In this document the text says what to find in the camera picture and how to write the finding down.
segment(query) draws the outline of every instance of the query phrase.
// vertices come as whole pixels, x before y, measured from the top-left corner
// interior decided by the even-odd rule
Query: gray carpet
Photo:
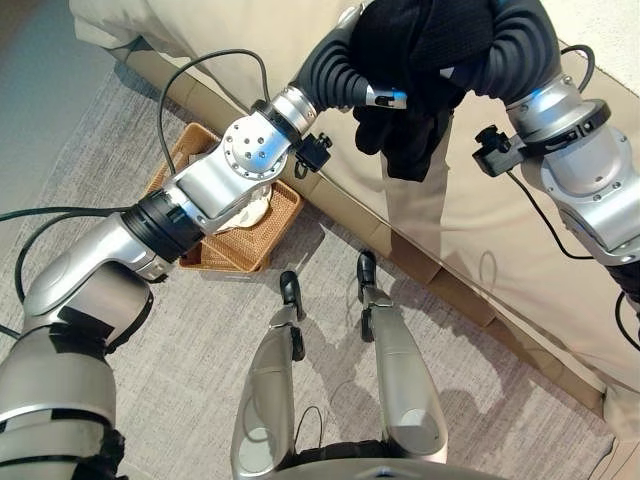
[[[58,156],[34,205],[133,203],[158,166],[156,92],[118,66]],[[174,141],[185,112],[166,115]],[[41,220],[25,221],[0,265],[0,309],[19,328],[13,261]],[[94,220],[53,228],[34,247],[27,283]],[[296,412],[318,405],[325,443],[378,438],[373,348],[359,339],[355,260],[362,244],[306,206],[271,257],[252,276],[176,270],[154,286],[156,305],[141,331],[109,359],[118,385],[118,427],[127,437],[132,478],[229,478],[229,446],[245,372],[272,313],[278,276],[295,269],[307,319],[307,358],[294,365]],[[450,463],[518,479],[585,479],[609,449],[606,425],[519,362],[458,312],[381,261],[381,285],[406,322],[441,392]],[[11,345],[0,338],[0,354]],[[317,442],[313,415],[299,449]]]

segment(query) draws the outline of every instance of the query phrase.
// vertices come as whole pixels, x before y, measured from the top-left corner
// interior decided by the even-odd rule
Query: black cable
[[[103,212],[104,208],[89,208],[89,207],[42,207],[42,208],[28,208],[26,210],[15,210],[13,212],[7,212],[0,214],[0,222],[7,220],[13,220],[19,217],[29,217],[33,215],[46,215],[49,213],[70,213],[70,212]],[[121,212],[126,210],[126,207],[116,207],[111,209],[113,211]]]
[[[8,335],[12,338],[15,338],[16,340],[18,338],[20,338],[20,334],[18,332],[16,332],[15,330],[10,329],[9,327],[2,325],[0,323],[0,333],[4,333],[5,335]]]
[[[304,417],[307,416],[307,413],[309,413],[310,410],[315,410],[316,412],[318,412],[318,418],[320,419],[320,437],[318,438],[318,448],[322,447],[322,436],[324,434],[324,427],[322,424],[322,413],[320,413],[320,409],[318,407],[316,407],[315,405],[311,405],[307,407],[307,409],[302,413],[302,417],[300,417],[300,421],[298,422],[298,429],[296,430],[296,436],[293,439],[294,448],[298,444],[298,435],[300,435],[300,427],[302,426]]]
[[[622,336],[627,339],[627,341],[633,346],[633,348],[635,348],[640,352],[640,345],[633,338],[631,338],[631,335],[629,335],[627,330],[624,328],[624,325],[622,324],[622,319],[620,318],[620,307],[622,306],[622,300],[624,300],[624,295],[625,295],[624,292],[620,292],[620,295],[618,295],[618,300],[616,301],[616,324],[618,325],[618,328],[620,329]]]
[[[59,215],[57,217],[52,218],[48,222],[40,225],[25,241],[22,246],[22,250],[18,254],[18,259],[16,260],[16,264],[13,271],[13,280],[15,283],[16,294],[18,295],[18,299],[20,303],[24,302],[24,286],[22,283],[22,267],[24,265],[24,261],[29,253],[29,249],[33,246],[35,241],[38,239],[40,235],[42,235],[49,227],[55,225],[62,220],[67,220],[68,218],[76,218],[76,217],[107,217],[115,212],[123,212],[127,210],[126,208],[93,208],[93,209],[78,209],[73,212],[65,213],[64,215]]]
[[[587,88],[587,85],[589,85],[591,77],[593,77],[593,72],[596,69],[596,54],[589,45],[571,45],[570,47],[560,50],[560,53],[564,55],[565,53],[576,51],[582,52],[587,56],[587,72],[584,74],[584,78],[578,86],[578,90],[582,93],[584,92],[584,89]]]
[[[156,117],[156,127],[158,130],[158,137],[160,139],[160,146],[162,147],[162,153],[164,154],[164,158],[167,161],[167,166],[169,167],[169,171],[171,172],[171,174],[175,174],[176,173],[176,167],[173,164],[173,160],[171,159],[171,154],[169,153],[169,147],[167,147],[167,142],[164,138],[164,131],[163,131],[163,127],[162,127],[162,108],[164,106],[164,101],[167,97],[167,92],[169,91],[169,88],[171,87],[171,85],[173,84],[173,82],[180,76],[182,75],[184,72],[186,72],[188,69],[190,69],[191,67],[193,67],[194,65],[197,65],[198,63],[204,62],[205,60],[210,60],[212,58],[216,58],[216,57],[222,57],[225,55],[248,55],[250,57],[253,57],[257,62],[258,65],[260,66],[260,74],[262,76],[262,90],[263,90],[263,95],[264,95],[264,99],[266,102],[270,102],[271,98],[269,97],[269,85],[268,85],[268,81],[267,81],[267,68],[264,65],[264,62],[262,61],[262,58],[260,57],[260,55],[258,55],[257,53],[251,51],[251,50],[247,50],[244,48],[232,48],[229,50],[218,50],[216,52],[212,52],[212,53],[208,53],[206,55],[203,55],[201,57],[198,57],[194,60],[191,60],[189,63],[187,63],[186,65],[184,65],[183,67],[179,68],[169,79],[169,81],[166,83],[166,85],[164,86],[164,88],[162,89],[162,93],[160,94],[160,98],[158,99],[158,115]]]
[[[520,189],[527,196],[527,198],[529,199],[529,202],[531,203],[531,205],[533,205],[533,208],[535,208],[536,212],[538,212],[538,215],[540,215],[542,220],[544,220],[544,223],[547,225],[547,228],[551,232],[551,235],[553,235],[553,239],[558,244],[558,248],[560,248],[560,251],[562,253],[564,253],[565,256],[567,256],[567,257],[569,257],[569,258],[571,258],[573,260],[593,260],[593,257],[573,255],[573,254],[567,252],[567,249],[564,248],[564,245],[562,245],[562,242],[560,241],[560,237],[558,236],[558,234],[556,233],[555,229],[553,228],[553,225],[551,225],[551,222],[549,221],[547,216],[544,214],[542,209],[538,206],[538,204],[536,203],[535,199],[533,198],[533,196],[531,195],[531,193],[529,192],[527,187],[520,180],[518,180],[518,177],[516,177],[511,170],[507,171],[507,175],[509,175],[511,177],[511,179],[514,182],[516,182],[516,184],[520,187]]]

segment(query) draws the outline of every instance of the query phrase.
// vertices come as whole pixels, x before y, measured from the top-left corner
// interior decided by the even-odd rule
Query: beige mattress
[[[176,64],[184,62],[181,56],[253,49],[265,59],[272,94],[286,85],[339,13],[352,4],[349,0],[70,2],[78,37],[107,48],[143,35]],[[565,57],[566,71],[580,78],[583,60],[574,54]],[[226,58],[205,67],[241,103],[251,105],[260,96],[258,70],[250,60]],[[207,76],[194,75],[220,90]],[[602,72],[594,76],[585,95],[609,103],[610,122],[630,139],[640,170],[638,97]],[[517,186],[506,176],[486,176],[472,159],[476,133],[492,123],[512,133],[500,102],[469,94],[456,110],[448,147],[441,145],[423,183],[389,179],[383,158],[358,152],[350,114],[328,112],[315,131],[325,132],[334,142],[332,160],[323,172],[341,189],[471,285],[591,385],[603,392],[618,384],[640,391],[640,356],[620,335],[613,317],[617,285],[597,263],[565,258]],[[551,200],[540,192],[534,196],[568,250],[584,254],[561,225]],[[624,318],[631,329],[635,319],[626,306]]]

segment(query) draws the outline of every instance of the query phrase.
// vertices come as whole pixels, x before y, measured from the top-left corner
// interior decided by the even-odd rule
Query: black cloth
[[[351,62],[374,85],[408,94],[406,111],[354,109],[356,146],[381,151],[390,177],[421,182],[465,91],[440,70],[484,53],[493,41],[490,0],[376,0],[351,38]]]

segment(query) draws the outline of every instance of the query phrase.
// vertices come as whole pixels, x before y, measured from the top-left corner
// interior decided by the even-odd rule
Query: woven basket
[[[220,138],[202,125],[187,125],[171,150],[176,170],[189,163],[189,156],[211,150]],[[151,192],[168,178],[168,168],[162,165],[146,188]],[[280,180],[272,185],[271,201],[264,217],[249,228],[234,228],[205,237],[187,255],[180,266],[195,270],[222,272],[255,272],[268,265],[268,255],[289,229],[302,208],[298,193]]]

